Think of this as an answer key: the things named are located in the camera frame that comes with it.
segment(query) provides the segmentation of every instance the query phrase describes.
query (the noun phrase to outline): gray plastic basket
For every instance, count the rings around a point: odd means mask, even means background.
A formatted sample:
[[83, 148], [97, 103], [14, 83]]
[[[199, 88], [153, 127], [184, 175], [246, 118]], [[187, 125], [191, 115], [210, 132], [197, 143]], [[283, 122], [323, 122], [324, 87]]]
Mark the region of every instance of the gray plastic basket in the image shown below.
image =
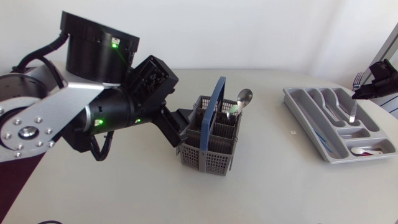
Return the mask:
[[[188, 139], [176, 148], [177, 154], [181, 153], [182, 164], [218, 175], [226, 175], [228, 167], [231, 170], [242, 116], [234, 113], [230, 120], [226, 117], [236, 102], [223, 99], [224, 83], [225, 77], [221, 77], [212, 97], [199, 96], [185, 130]], [[211, 105], [213, 97], [217, 100], [215, 105]]]

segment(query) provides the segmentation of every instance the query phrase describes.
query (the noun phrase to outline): bolt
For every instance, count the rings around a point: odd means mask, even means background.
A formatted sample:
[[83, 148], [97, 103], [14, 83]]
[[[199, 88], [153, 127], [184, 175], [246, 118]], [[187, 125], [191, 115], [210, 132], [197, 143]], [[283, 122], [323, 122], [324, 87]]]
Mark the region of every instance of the bolt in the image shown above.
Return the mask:
[[15, 119], [12, 123], [15, 125], [20, 125], [22, 121], [20, 119]]
[[46, 134], [52, 134], [52, 130], [50, 128], [48, 128], [47, 130], [45, 130]]
[[15, 149], [17, 150], [23, 150], [24, 149], [24, 145], [23, 144], [19, 144], [15, 147]]
[[4, 136], [3, 136], [3, 138], [4, 139], [11, 139], [12, 138], [12, 134], [10, 134], [10, 133], [7, 133], [7, 134], [5, 134]]
[[36, 122], [37, 124], [40, 124], [41, 122], [43, 122], [43, 118], [37, 117], [37, 118], [35, 119], [35, 122]]
[[48, 144], [48, 147], [54, 147], [54, 145], [55, 145], [55, 142], [50, 141], [49, 144]]

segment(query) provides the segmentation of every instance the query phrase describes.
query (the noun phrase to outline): fork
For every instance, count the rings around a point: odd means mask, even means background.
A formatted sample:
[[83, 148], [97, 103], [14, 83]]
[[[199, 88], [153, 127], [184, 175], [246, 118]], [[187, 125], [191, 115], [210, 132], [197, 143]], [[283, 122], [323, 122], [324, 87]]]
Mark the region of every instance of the fork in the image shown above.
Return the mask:
[[[354, 82], [353, 82], [353, 91], [361, 88], [361, 79], [362, 79], [363, 72], [358, 72], [356, 74]], [[353, 109], [351, 110], [351, 113], [349, 114], [349, 122], [353, 123], [355, 121], [355, 114], [356, 114], [356, 107], [357, 107], [357, 102], [354, 100], [354, 106]]]

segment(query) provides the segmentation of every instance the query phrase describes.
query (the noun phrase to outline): table surface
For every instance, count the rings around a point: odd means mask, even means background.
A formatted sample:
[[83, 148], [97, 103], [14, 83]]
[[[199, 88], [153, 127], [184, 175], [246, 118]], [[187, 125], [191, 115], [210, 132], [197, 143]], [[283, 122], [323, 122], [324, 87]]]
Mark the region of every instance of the table surface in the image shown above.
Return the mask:
[[[250, 88], [232, 170], [225, 177], [184, 166], [153, 124], [115, 132], [108, 158], [63, 139], [27, 181], [4, 223], [395, 223], [398, 157], [331, 165], [283, 102], [284, 87], [334, 83], [273, 70], [176, 70], [171, 111], [192, 109], [220, 76], [224, 97]], [[398, 120], [359, 104], [397, 147]]]

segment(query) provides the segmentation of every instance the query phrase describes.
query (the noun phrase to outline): silver spoon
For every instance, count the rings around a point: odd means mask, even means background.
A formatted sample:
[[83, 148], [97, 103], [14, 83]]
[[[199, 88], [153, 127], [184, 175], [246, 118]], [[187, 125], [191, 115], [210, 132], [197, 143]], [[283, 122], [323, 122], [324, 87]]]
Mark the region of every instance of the silver spoon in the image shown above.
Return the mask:
[[237, 112], [236, 115], [240, 114], [242, 109], [250, 103], [252, 98], [253, 92], [250, 89], [241, 90], [238, 94], [238, 99], [236, 100], [238, 107], [232, 106], [231, 109], [229, 109], [229, 111], [226, 113], [227, 118], [229, 119], [230, 114], [235, 112]]
[[351, 152], [353, 152], [353, 154], [357, 154], [357, 155], [362, 155], [365, 152], [372, 154], [372, 155], [379, 155], [379, 154], [383, 154], [381, 151], [370, 151], [370, 150], [365, 150], [365, 149], [361, 149], [358, 147], [353, 147], [351, 148]]

